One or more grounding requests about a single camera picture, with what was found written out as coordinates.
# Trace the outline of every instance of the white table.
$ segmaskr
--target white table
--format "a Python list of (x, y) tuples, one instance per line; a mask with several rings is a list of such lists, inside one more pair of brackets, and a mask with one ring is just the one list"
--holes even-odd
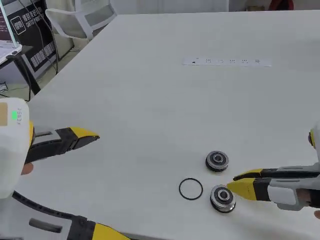
[[(36, 125), (101, 139), (35, 164), (17, 190), (129, 236), (168, 240), (313, 240), (314, 209), (240, 197), (217, 213), (212, 187), (255, 168), (312, 165), (320, 119), (320, 12), (120, 15), (29, 104)], [(185, 66), (185, 57), (261, 58), (272, 67)], [(214, 174), (212, 150), (229, 156)], [(203, 196), (183, 199), (194, 177)]]

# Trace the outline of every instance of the black o-ring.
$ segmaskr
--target black o-ring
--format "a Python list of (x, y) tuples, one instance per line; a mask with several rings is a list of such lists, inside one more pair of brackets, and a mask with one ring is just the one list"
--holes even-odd
[[(182, 194), (182, 192), (181, 192), (181, 185), (182, 185), (185, 181), (188, 181), (188, 180), (193, 180), (193, 181), (197, 182), (197, 183), (200, 185), (200, 187), (201, 187), (201, 192), (200, 192), (199, 196), (190, 198), (190, 197), (187, 197), (187, 196), (185, 196), (185, 195)], [(192, 177), (185, 178), (185, 179), (183, 179), (182, 182), (180, 182), (180, 184), (179, 184), (179, 193), (180, 193), (180, 195), (181, 195), (184, 199), (187, 199), (187, 200), (190, 200), (190, 201), (197, 200), (198, 198), (201, 197), (201, 195), (202, 195), (203, 192), (204, 192), (204, 187), (202, 186), (201, 182), (200, 182), (199, 180), (195, 179), (195, 178), (192, 178)]]

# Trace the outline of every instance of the barcode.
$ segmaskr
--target barcode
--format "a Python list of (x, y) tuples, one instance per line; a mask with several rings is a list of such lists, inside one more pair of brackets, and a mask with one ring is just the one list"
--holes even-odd
[(44, 49), (41, 49), (33, 57), (31, 57), (30, 60), (33, 64), (33, 67), (36, 68), (39, 66), (45, 59), (47, 59), (47, 56), (50, 56), (54, 52), (54, 50), (54, 42), (52, 41), (46, 45)]

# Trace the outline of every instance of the white floor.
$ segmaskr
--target white floor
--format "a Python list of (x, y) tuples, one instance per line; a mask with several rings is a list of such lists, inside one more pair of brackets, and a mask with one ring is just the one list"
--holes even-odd
[[(78, 52), (76, 51), (70, 51), (64, 58), (59, 61), (59, 70), (63, 69), (76, 55)], [(48, 68), (46, 73), (39, 79), (37, 79), (37, 82), (41, 89), (43, 89), (56, 75), (56, 71), (53, 67)], [(25, 100), (28, 100), (29, 98), (29, 86), (26, 83), (21, 84), (7, 84), (8, 91), (2, 91), (0, 94), (8, 96), (8, 97), (16, 97), (16, 98), (22, 98)]]

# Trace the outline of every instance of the ball bearing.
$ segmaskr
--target ball bearing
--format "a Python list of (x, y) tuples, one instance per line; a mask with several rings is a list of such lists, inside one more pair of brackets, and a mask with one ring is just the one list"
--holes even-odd
[(229, 164), (228, 156), (222, 151), (212, 151), (205, 159), (205, 165), (214, 172), (222, 172)]
[(210, 202), (215, 210), (227, 214), (236, 207), (236, 196), (225, 185), (217, 185), (211, 190)]

